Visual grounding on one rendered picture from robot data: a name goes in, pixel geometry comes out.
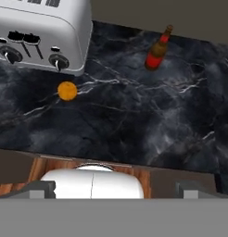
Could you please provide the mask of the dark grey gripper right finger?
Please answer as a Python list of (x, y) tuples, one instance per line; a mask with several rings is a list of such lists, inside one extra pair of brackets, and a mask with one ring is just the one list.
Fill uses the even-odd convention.
[(228, 199), (228, 195), (212, 193), (191, 181), (178, 181), (175, 184), (175, 196), (182, 199)]

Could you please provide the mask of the brown beer bottle red label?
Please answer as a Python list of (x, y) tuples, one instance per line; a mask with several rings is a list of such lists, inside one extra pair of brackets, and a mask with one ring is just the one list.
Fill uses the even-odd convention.
[(151, 46), (146, 56), (146, 69), (156, 70), (160, 66), (164, 56), (166, 55), (168, 49), (168, 41), (170, 39), (172, 30), (173, 26), (168, 25), (159, 39)]

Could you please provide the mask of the white rounded object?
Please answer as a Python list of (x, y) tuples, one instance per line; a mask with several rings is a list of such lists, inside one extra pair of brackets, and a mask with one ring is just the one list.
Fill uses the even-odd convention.
[(141, 182), (133, 175), (99, 165), (47, 171), (42, 181), (53, 181), (56, 199), (143, 199)]

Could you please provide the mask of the orange fruit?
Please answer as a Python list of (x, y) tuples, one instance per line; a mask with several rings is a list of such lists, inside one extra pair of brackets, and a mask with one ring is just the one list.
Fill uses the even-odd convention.
[(77, 96), (76, 85), (71, 81), (63, 81), (57, 87), (57, 94), (64, 101), (73, 100)]

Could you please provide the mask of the silver toaster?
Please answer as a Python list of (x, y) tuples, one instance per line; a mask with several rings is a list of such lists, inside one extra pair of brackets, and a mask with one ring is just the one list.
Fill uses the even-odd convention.
[(84, 73), (93, 31), (90, 0), (0, 0), (0, 60)]

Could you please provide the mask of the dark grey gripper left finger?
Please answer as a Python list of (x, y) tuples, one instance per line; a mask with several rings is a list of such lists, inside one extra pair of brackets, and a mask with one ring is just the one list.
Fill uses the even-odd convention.
[(32, 181), (20, 190), (0, 195), (0, 199), (55, 199), (55, 189), (54, 181)]

